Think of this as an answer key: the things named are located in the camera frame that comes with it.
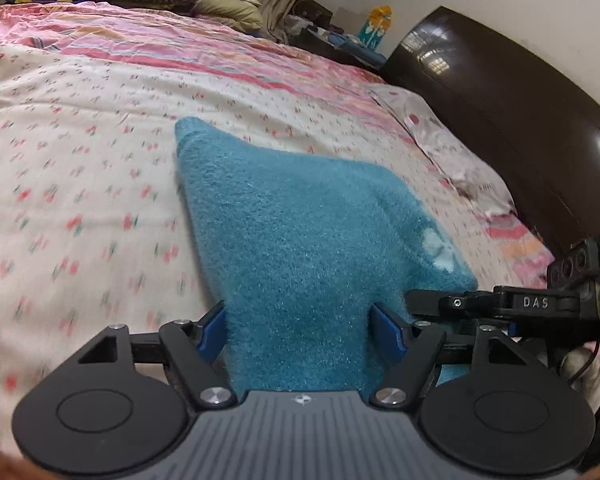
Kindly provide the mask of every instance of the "bed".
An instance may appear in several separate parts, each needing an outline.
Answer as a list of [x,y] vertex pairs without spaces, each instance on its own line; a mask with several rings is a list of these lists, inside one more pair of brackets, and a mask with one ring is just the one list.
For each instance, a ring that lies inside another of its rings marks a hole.
[[103,326],[212,300],[178,189],[174,123],[393,171],[478,280],[542,286],[551,253],[477,215],[370,97],[375,75],[217,23],[104,3],[0,7],[0,445],[14,406]]
[[422,95],[506,181],[556,256],[600,232],[600,105],[517,43],[440,7],[381,74]]

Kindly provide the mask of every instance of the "teal towel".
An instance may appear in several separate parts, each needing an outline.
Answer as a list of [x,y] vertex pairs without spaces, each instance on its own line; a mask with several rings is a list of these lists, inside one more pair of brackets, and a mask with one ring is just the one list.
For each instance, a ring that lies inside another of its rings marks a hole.
[[410,288],[475,288],[449,238],[385,168],[257,148],[197,118],[175,132],[237,391],[369,392],[382,373],[367,344],[373,302],[404,314]]

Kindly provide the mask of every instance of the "bedsheet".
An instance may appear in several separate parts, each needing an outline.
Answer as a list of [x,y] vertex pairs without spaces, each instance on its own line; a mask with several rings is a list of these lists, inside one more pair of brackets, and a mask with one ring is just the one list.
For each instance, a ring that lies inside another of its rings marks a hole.
[[482,288],[533,285],[548,251],[480,219],[366,95],[371,74],[211,22],[107,4],[0,7],[0,444],[17,400],[104,325],[199,317],[173,123],[366,160],[411,186]]

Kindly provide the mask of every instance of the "gray ribbed surface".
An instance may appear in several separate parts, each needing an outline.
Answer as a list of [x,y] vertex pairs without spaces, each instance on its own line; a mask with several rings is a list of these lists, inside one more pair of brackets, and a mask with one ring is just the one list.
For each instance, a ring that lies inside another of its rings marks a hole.
[[[295,399],[310,402],[298,403]],[[401,413],[357,392],[251,392],[238,408],[206,412],[162,462],[129,480],[469,480]],[[573,472],[553,477],[576,478]]]

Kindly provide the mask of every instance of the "dark brown headboard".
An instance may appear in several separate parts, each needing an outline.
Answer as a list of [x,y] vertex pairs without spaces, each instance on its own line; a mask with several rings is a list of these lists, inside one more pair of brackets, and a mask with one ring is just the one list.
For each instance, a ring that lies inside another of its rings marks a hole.
[[600,231],[600,106],[556,69],[440,7],[381,75],[422,95],[504,178],[518,216],[554,254]]

